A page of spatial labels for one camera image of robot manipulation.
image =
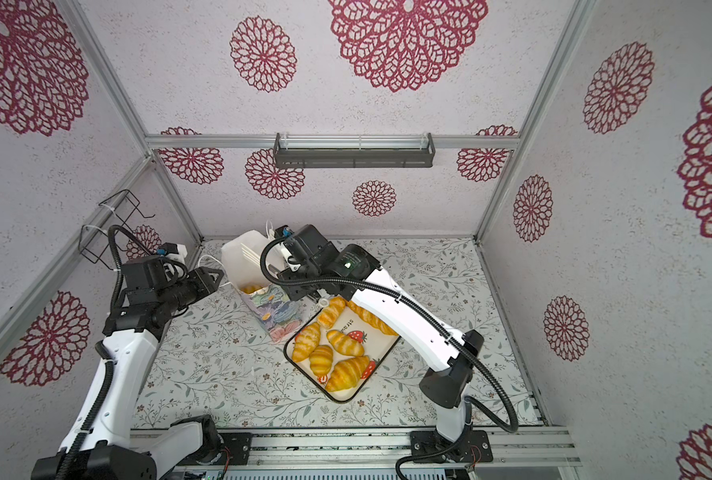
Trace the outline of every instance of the cable tie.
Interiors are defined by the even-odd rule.
[[[103,235],[108,236],[108,230],[104,230],[104,229],[100,228],[99,226],[95,226],[95,225],[84,225],[84,228],[94,228],[95,230],[100,230]]]

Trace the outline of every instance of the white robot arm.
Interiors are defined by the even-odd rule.
[[[115,241],[118,232],[150,255],[122,265]],[[119,225],[108,229],[108,244],[119,279],[102,329],[106,338],[95,345],[100,365],[60,450],[36,461],[32,480],[158,480],[183,458],[211,462],[221,455],[221,439],[210,416],[177,422],[142,452],[130,449],[130,429],[137,396],[167,322],[216,292],[223,272],[204,266],[188,272],[183,245],[163,244],[151,252]]]
[[[518,419],[513,404],[492,373],[478,360],[483,337],[471,330],[462,333],[439,320],[421,306],[391,278],[380,262],[358,245],[339,251],[316,227],[303,226],[293,232],[287,226],[274,231],[275,240],[265,246],[260,256],[263,275],[280,285],[292,300],[303,296],[316,298],[321,290],[341,295],[380,317],[414,347],[427,362],[428,371],[419,388],[437,410],[437,434],[446,442],[455,442],[466,425],[466,392],[475,367],[492,385],[508,413],[509,424],[470,398],[495,425],[515,432]],[[293,258],[295,269],[277,276],[265,266],[267,253],[283,245]]]
[[[210,416],[177,422],[148,448],[130,449],[133,410],[166,323],[188,305],[214,293],[223,273],[207,267],[188,272],[182,263],[184,248],[173,244],[164,244],[157,252],[150,252],[152,255],[122,265],[114,241],[116,232],[129,236],[147,250],[123,227],[114,225],[108,229],[111,253],[120,280],[126,278],[127,287],[121,290],[122,282],[117,281],[103,329],[106,338],[96,345],[102,359],[80,414],[57,455],[36,462],[32,480],[158,480],[183,458],[212,463],[221,455],[221,439]],[[450,448],[455,446],[465,435],[466,427],[470,427],[467,402],[472,399],[466,396],[466,391],[474,366],[500,395],[510,425],[480,402],[475,399],[473,402],[495,424],[514,432],[518,423],[513,406],[476,358],[483,345],[480,334],[475,330],[463,334],[439,320],[357,245],[349,245],[340,252],[311,225],[298,233],[283,226],[276,233],[278,238],[266,245],[261,255],[261,270],[269,281],[281,285],[292,300],[317,296],[322,290],[352,300],[391,326],[428,363],[419,387],[436,405],[437,434],[442,442]],[[290,268],[275,277],[268,272],[265,257],[282,242],[285,258],[291,260]],[[397,471],[403,478],[398,464]]]

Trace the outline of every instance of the mounting plate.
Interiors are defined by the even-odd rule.
[[[223,446],[231,453],[231,461],[228,465],[247,465],[249,460],[249,452],[252,447],[252,434],[251,433],[218,433],[222,438]],[[183,459],[177,465],[179,466],[204,466],[203,464],[194,462],[192,460]],[[224,466],[225,465],[225,452],[221,452],[221,455],[215,460],[210,466]]]
[[[409,439],[411,440],[413,456],[437,452],[445,447],[439,443],[439,437],[435,430],[410,432]],[[445,463],[448,460],[460,463],[471,463],[474,460],[476,463],[490,463],[494,459],[492,447],[489,445],[489,437],[483,430],[470,432],[460,447],[457,447],[456,450],[446,456],[447,458],[433,457],[427,460],[416,460],[415,463]]]

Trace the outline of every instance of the tray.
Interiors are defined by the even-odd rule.
[[[303,375],[305,375],[311,382],[323,392],[324,395],[329,397],[329,399],[332,402],[337,402],[337,403],[348,403],[350,400],[352,400],[356,394],[359,393],[359,390],[361,390],[361,387],[364,386],[364,384],[367,382],[368,379],[371,378],[371,373],[367,376],[366,379],[360,379],[356,386],[352,389],[347,389],[347,390],[340,390],[338,392],[327,392],[326,389],[324,389],[324,385],[326,385],[326,380],[324,382],[319,382],[318,378],[313,374],[311,370],[311,360],[305,359],[302,360],[301,362],[294,362],[292,361],[292,351],[294,350],[294,339],[297,338],[297,335],[300,334],[300,332],[305,328],[306,326],[310,325],[311,322],[316,320],[316,317],[318,317],[318,314],[321,312],[319,310],[316,312],[316,314],[311,318],[309,321],[305,322],[305,325],[303,325],[300,330],[296,331],[294,335],[292,336],[291,339],[287,340],[287,343],[284,345],[284,356],[287,358],[287,360],[294,365],[294,368],[297,370],[300,370]],[[337,321],[332,325],[332,328],[330,329],[324,329],[323,327],[321,328],[321,340],[319,342],[319,345],[331,345],[329,341],[327,340],[327,332],[329,330],[339,330],[342,333],[345,333],[346,335],[351,332],[363,332],[363,340],[361,341],[361,344],[363,345],[364,349],[364,355],[369,356],[371,361],[374,361],[374,368],[372,369],[372,373],[374,373],[375,370],[380,368],[380,364],[382,364],[383,360],[385,359],[386,356],[390,353],[391,350],[396,346],[398,341],[400,340],[400,336],[398,335],[386,335],[382,332],[380,332],[378,329],[372,327],[369,323],[364,322],[361,320],[361,317],[357,315],[355,312],[353,312],[351,309],[348,307],[345,307],[345,310],[343,310],[342,314],[340,317],[337,319]],[[350,359],[352,357],[342,355],[334,349],[332,349],[334,352],[334,358],[332,360],[332,368],[339,362],[340,360],[345,360],[345,359]]]

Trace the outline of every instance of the table surface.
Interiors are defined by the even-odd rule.
[[[363,246],[401,286],[438,318],[484,336],[479,358],[516,407],[522,425],[542,425],[471,239],[334,240],[338,248]],[[222,242],[205,243],[220,258]],[[301,320],[314,313],[312,302]],[[431,426],[433,404],[419,391],[427,366],[400,340],[352,401],[327,399],[274,344],[231,286],[192,305],[174,319],[140,393],[133,428],[167,428],[209,413],[217,427]],[[472,394],[506,418],[483,376],[474,375]],[[476,425],[492,425],[480,412]]]

